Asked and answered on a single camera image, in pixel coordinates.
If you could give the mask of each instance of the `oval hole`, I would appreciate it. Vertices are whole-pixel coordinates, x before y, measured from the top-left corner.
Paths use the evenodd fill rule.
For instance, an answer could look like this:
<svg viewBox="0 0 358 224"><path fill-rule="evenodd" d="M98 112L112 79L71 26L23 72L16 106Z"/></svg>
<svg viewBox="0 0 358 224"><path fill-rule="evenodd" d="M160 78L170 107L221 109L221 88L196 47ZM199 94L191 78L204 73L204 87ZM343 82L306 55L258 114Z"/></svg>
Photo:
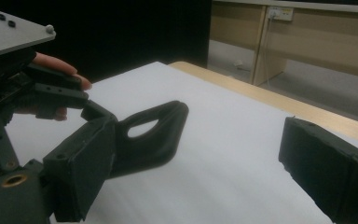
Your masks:
<svg viewBox="0 0 358 224"><path fill-rule="evenodd" d="M152 121L147 122L145 124L134 126L134 127L129 129L128 136L129 137L141 136L142 134L147 133L148 131L150 131L157 123L158 123L158 119L152 120Z"/></svg>

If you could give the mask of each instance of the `white tabletop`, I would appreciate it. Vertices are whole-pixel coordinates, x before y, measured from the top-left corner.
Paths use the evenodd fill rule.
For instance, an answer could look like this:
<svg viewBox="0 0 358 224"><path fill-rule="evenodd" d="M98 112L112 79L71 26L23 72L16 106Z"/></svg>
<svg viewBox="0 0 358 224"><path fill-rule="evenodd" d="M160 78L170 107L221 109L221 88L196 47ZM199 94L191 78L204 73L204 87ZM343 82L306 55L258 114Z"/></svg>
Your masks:
<svg viewBox="0 0 358 224"><path fill-rule="evenodd" d="M189 115L172 161L107 180L85 223L331 223L278 162L292 115L162 63L96 83L89 98L119 120L171 100ZM79 113L63 122L16 115L7 132L21 164L42 161L84 123Z"/></svg>

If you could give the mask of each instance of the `electrical socket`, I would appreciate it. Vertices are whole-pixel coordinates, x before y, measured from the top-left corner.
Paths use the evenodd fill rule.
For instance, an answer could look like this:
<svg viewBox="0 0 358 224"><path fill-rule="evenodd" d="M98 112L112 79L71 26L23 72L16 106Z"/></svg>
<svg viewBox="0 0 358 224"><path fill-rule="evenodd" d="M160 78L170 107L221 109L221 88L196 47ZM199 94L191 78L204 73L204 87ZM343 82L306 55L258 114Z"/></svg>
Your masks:
<svg viewBox="0 0 358 224"><path fill-rule="evenodd" d="M268 18L278 21L292 21L293 11L292 7L269 7Z"/></svg>

